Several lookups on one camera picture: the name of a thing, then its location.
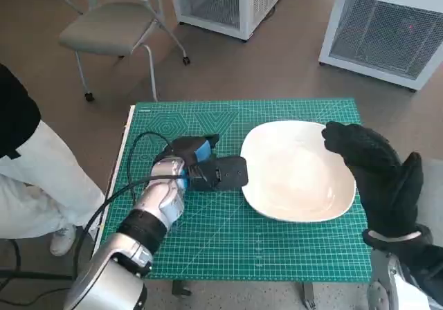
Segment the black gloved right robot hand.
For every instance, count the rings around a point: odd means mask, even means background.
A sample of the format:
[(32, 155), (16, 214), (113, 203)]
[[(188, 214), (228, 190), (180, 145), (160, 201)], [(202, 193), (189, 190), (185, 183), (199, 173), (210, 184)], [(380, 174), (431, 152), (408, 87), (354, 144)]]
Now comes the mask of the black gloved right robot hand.
[(400, 161), (386, 138), (358, 124), (330, 121), (321, 134), (325, 148), (343, 158), (356, 181), (368, 229), (387, 238), (417, 232), (421, 155), (412, 152)]

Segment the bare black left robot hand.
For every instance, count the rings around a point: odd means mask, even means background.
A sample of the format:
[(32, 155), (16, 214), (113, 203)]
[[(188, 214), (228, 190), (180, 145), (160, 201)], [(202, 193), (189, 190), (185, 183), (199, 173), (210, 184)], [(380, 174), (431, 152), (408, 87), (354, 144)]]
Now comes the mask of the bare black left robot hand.
[(182, 158), (189, 167), (208, 160), (219, 142), (219, 134), (204, 136), (182, 136), (172, 141), (173, 154)]

